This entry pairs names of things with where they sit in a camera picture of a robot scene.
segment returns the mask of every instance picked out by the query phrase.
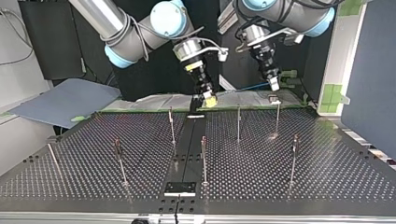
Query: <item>perforated table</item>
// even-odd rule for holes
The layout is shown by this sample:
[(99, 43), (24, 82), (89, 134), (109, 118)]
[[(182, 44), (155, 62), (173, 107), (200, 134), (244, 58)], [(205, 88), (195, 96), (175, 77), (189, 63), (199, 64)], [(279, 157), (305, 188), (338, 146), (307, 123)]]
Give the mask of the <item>perforated table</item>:
[[(96, 114), (52, 145), (58, 165), (45, 147), (0, 177), (0, 218), (33, 212), (170, 220), (203, 215), (206, 222), (230, 222), (230, 216), (395, 221), (396, 173), (314, 110), (283, 109), (277, 136), (275, 110), (242, 110), (241, 116), (238, 143), (236, 111), (206, 112), (204, 119), (174, 113), (174, 146), (167, 113)], [(290, 183), (295, 134), (301, 148)], [(203, 136), (208, 185), (202, 184)], [(116, 138), (127, 187), (114, 155)], [(194, 183), (195, 195), (165, 197), (169, 183)]]

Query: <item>metal post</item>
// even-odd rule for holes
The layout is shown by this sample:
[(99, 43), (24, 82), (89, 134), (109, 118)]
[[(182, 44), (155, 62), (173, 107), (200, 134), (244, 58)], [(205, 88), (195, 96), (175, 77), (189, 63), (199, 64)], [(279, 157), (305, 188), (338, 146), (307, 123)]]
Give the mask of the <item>metal post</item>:
[(282, 104), (281, 101), (279, 101), (279, 97), (276, 95), (269, 95), (268, 96), (268, 101), (270, 102), (271, 105), (277, 105), (276, 109), (276, 127), (275, 127), (275, 132), (272, 136), (273, 139), (276, 139), (278, 136), (278, 129), (279, 129), (279, 116), (280, 116), (280, 105)]
[(240, 124), (240, 122), (241, 122), (241, 106), (240, 105), (238, 105), (238, 136), (237, 136), (237, 141), (238, 141), (238, 143), (239, 143), (239, 141), (241, 140), (241, 124)]
[(52, 148), (52, 145), (51, 145), (50, 143), (48, 143), (47, 146), (48, 146), (48, 148), (49, 148), (49, 152), (50, 152), (50, 155), (51, 155), (52, 158), (53, 158), (53, 161), (55, 161), (55, 164), (58, 165), (58, 159), (57, 159), (56, 156), (55, 156), (55, 152), (54, 152), (54, 150), (53, 150), (53, 148)]
[(129, 186), (128, 180), (126, 179), (126, 174), (125, 174), (125, 169), (122, 163), (122, 148), (121, 148), (121, 144), (120, 144), (120, 139), (117, 137), (115, 139), (114, 142), (114, 151), (116, 154), (116, 159), (119, 161), (120, 163), (120, 168), (121, 168), (121, 172), (122, 172), (122, 177), (123, 177), (123, 185), (124, 186)]
[(294, 179), (295, 163), (296, 163), (296, 158), (297, 158), (298, 152), (300, 151), (300, 138), (299, 138), (298, 134), (294, 135), (292, 151), (293, 151), (293, 164), (291, 166), (290, 189), (291, 189), (292, 185), (294, 184), (293, 179)]
[(175, 128), (174, 128), (174, 122), (173, 122), (173, 118), (172, 118), (172, 107), (169, 109), (169, 122), (171, 123), (171, 129), (172, 129), (172, 143), (175, 144), (176, 140), (175, 140)]
[(205, 136), (202, 137), (201, 148), (202, 148), (201, 157), (204, 162), (204, 183), (203, 184), (206, 186), (209, 183), (207, 182), (207, 178), (206, 178), (206, 137)]
[(276, 129), (275, 129), (275, 134), (277, 135), (277, 129), (279, 127), (279, 114), (280, 114), (280, 102), (277, 105), (277, 111), (276, 111)]

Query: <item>white wall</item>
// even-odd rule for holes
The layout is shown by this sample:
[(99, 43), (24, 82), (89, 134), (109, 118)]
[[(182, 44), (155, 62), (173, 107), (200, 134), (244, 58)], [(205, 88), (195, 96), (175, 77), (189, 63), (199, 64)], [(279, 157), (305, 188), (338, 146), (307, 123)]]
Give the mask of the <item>white wall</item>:
[[(21, 15), (17, 0), (0, 0), (0, 7)], [(18, 21), (11, 18), (11, 22), (24, 36)], [(29, 52), (0, 16), (0, 63), (18, 60)], [(34, 54), (20, 63), (0, 65), (0, 175), (38, 151), (54, 135), (50, 125), (2, 113), (49, 89)]]
[[(12, 9), (21, 15), (17, 0), (0, 0), (0, 7)], [(23, 34), (18, 21), (8, 17), (11, 18), (11, 22), (18, 28), (20, 34)], [(0, 16), (0, 63), (18, 60), (28, 55), (29, 52), (29, 48), (18, 39), (3, 16)], [(49, 83), (44, 80), (34, 54), (20, 63), (0, 65), (0, 108), (49, 89)]]

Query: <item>metal rod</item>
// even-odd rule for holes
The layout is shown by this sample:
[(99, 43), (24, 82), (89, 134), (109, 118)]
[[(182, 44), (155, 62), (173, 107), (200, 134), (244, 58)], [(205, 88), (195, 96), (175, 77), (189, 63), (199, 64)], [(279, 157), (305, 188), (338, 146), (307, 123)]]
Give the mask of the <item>metal rod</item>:
[(58, 165), (58, 159), (55, 156), (55, 152), (54, 152), (54, 150), (52, 148), (52, 145), (50, 143), (48, 143), (47, 146), (49, 147), (50, 155), (52, 156), (52, 158), (55, 161), (55, 163)]
[(169, 122), (171, 123), (171, 129), (172, 129), (172, 143), (175, 144), (176, 140), (175, 140), (175, 128), (174, 128), (174, 122), (173, 122), (173, 118), (172, 118), (172, 107), (169, 110)]
[(241, 133), (240, 133), (240, 131), (241, 131), (241, 124), (240, 124), (240, 122), (241, 122), (241, 106), (240, 105), (238, 105), (238, 137), (237, 137), (237, 140), (238, 140), (238, 143), (239, 143), (239, 141), (241, 140)]
[(279, 114), (280, 114), (280, 103), (277, 105), (277, 111), (276, 111), (276, 129), (275, 129), (276, 135), (277, 135), (278, 127), (279, 127)]
[(124, 186), (128, 186), (128, 180), (126, 179), (126, 174), (125, 174), (125, 168), (123, 166), (123, 162), (122, 162), (122, 148), (121, 148), (121, 143), (120, 143), (120, 139), (117, 137), (114, 141), (114, 150), (115, 150), (115, 154), (116, 154), (116, 159), (119, 161), (120, 163), (120, 168), (121, 168), (121, 172), (122, 172), (122, 178), (124, 180), (123, 185)]
[(296, 158), (298, 155), (297, 153), (300, 151), (300, 138), (299, 138), (298, 134), (294, 135), (292, 150), (293, 150), (293, 164), (291, 166), (290, 190), (291, 190), (292, 185), (294, 184), (293, 180), (294, 180), (294, 170), (295, 170)]
[(124, 170), (124, 167), (123, 167), (123, 164), (122, 164), (122, 159), (120, 159), (120, 167), (121, 167), (121, 170), (122, 170), (122, 176), (123, 176), (123, 179), (124, 179), (124, 185), (129, 185), (128, 180), (126, 179), (125, 170)]
[(206, 178), (206, 137), (205, 136), (202, 137), (201, 149), (202, 149), (201, 157), (204, 162), (204, 183), (203, 184), (208, 185), (209, 183), (207, 182), (207, 178)]

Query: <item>blue mat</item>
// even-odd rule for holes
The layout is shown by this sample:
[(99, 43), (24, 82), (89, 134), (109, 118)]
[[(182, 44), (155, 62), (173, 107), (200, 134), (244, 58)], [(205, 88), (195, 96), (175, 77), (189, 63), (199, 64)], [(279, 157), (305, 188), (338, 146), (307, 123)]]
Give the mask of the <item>blue mat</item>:
[(71, 119), (89, 116), (119, 96), (118, 89), (70, 78), (35, 99), (11, 109), (9, 113), (70, 129), (76, 125)]

